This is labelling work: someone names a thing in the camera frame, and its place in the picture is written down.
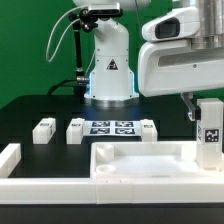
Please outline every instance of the black cable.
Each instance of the black cable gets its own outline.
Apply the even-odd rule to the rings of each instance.
[[[70,13],[69,20],[70,22],[76,21],[79,19],[79,16],[73,13]],[[84,71],[82,67],[82,51],[81,51],[81,38],[80,38],[80,30],[81,23],[79,21],[75,22],[73,25],[73,33],[74,33],[74,41],[75,41],[75,52],[76,52],[76,77],[84,76]]]
[[[62,82],[59,82],[57,85],[52,86],[52,87],[48,90],[47,95],[48,95],[48,96],[51,96],[52,93],[53,93],[55,90],[57,90],[59,87],[63,87],[64,84],[69,83],[69,82],[75,82],[75,81],[77,81],[77,79],[66,79],[66,80],[63,80]]]

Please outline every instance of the white block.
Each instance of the white block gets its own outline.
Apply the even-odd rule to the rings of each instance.
[[[198,100],[201,120],[197,121],[197,162],[202,168],[219,168],[222,159],[223,102]]]
[[[81,144],[84,123],[85,119],[72,119],[66,131],[67,144]]]
[[[140,120],[143,142],[157,142],[158,133],[153,120]]]
[[[0,178],[7,178],[20,160],[20,144],[9,144],[0,154]]]
[[[33,144],[47,144],[56,131],[55,118],[44,118],[33,129]]]

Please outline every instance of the white platform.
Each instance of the white platform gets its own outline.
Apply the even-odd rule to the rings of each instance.
[[[102,144],[114,146],[110,162],[96,160],[96,148]],[[193,160],[195,145],[94,143],[90,178],[2,178],[0,204],[224,202],[224,172],[199,169]],[[192,149],[189,158],[187,148]],[[116,172],[97,173],[102,164],[114,166]]]

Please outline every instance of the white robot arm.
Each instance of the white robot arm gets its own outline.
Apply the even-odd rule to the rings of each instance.
[[[94,21],[95,68],[89,75],[86,102],[105,107],[129,105],[138,101],[135,92],[134,73],[129,68],[128,30],[111,19],[122,10],[134,10],[147,6],[151,0],[73,0],[75,5],[88,5],[82,11],[84,18],[96,17]]]
[[[147,97],[223,88],[224,0],[180,0],[145,24],[138,84]]]

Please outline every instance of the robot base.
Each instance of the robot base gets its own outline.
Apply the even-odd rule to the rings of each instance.
[[[127,100],[99,100],[88,97],[85,94],[85,103],[91,104],[98,107],[125,107],[130,105],[135,105],[139,103],[139,95],[136,94],[132,98]]]

